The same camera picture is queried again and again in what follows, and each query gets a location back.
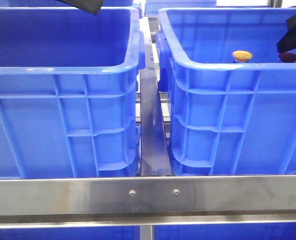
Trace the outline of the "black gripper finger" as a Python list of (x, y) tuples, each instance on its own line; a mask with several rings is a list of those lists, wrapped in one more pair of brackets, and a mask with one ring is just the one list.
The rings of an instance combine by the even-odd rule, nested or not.
[(296, 15), (287, 19), (286, 24), (287, 33), (277, 43), (280, 54), (296, 49)]

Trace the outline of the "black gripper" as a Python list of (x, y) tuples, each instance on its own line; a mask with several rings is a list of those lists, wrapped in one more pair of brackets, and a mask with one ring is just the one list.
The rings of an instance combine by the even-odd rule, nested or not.
[(104, 3), (104, 0), (58, 0), (58, 1), (94, 15), (99, 13)]

